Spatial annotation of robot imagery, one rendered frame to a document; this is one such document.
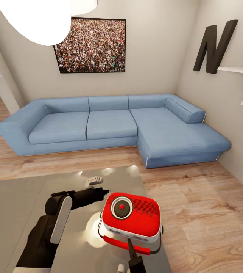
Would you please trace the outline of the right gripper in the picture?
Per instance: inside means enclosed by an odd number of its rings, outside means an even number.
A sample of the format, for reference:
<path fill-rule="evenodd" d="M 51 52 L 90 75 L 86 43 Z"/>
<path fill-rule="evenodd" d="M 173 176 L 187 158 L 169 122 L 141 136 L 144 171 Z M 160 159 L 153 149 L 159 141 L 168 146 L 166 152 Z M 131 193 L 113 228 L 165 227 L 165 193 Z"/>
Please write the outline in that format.
<path fill-rule="evenodd" d="M 138 257 L 136 255 L 135 249 L 130 239 L 128 239 L 128 245 L 129 245 L 129 253 L 130 253 L 130 259 L 131 259 L 128 262 L 130 273 L 146 273 L 145 266 L 143 265 L 142 256 Z"/>

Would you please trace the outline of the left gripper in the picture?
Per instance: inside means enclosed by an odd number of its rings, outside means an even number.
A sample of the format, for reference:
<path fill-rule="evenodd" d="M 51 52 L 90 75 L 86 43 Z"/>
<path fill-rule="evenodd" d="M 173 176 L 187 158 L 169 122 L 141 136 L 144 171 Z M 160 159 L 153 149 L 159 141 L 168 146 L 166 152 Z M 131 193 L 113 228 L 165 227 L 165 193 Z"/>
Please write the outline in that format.
<path fill-rule="evenodd" d="M 104 200 L 104 195 L 109 193 L 109 190 L 103 190 L 103 188 L 95 188 L 95 189 L 86 189 L 86 190 L 81 190 L 84 195 L 84 206 L 87 206 L 89 204 L 92 204 L 96 201 L 102 201 Z"/>

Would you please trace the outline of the radio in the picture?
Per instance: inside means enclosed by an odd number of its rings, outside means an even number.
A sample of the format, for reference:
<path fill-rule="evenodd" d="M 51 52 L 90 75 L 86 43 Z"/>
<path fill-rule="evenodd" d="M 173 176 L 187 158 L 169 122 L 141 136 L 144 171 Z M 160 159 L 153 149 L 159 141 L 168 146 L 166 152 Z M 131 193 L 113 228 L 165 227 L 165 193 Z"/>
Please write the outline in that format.
<path fill-rule="evenodd" d="M 98 234 L 102 221 L 109 232 L 146 243 L 155 242 L 160 234 L 160 247 L 156 251 L 133 245 L 136 253 L 150 255 L 159 252 L 164 229 L 160 224 L 160 208 L 154 199 L 115 192 L 108 197 L 100 218 Z M 128 243 L 99 236 L 107 243 L 129 250 Z"/>

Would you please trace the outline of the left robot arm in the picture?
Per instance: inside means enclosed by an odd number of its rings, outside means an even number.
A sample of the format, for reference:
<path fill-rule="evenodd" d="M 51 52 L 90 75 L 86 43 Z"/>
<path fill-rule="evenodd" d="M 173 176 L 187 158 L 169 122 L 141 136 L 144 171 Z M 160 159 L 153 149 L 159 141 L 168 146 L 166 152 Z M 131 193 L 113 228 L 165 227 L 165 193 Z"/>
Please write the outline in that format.
<path fill-rule="evenodd" d="M 39 218 L 29 233 L 13 273 L 50 273 L 70 210 L 104 200 L 103 196 L 109 190 L 93 186 L 103 181 L 102 177 L 96 176 L 86 180 L 85 190 L 51 194 L 45 205 L 46 215 Z"/>

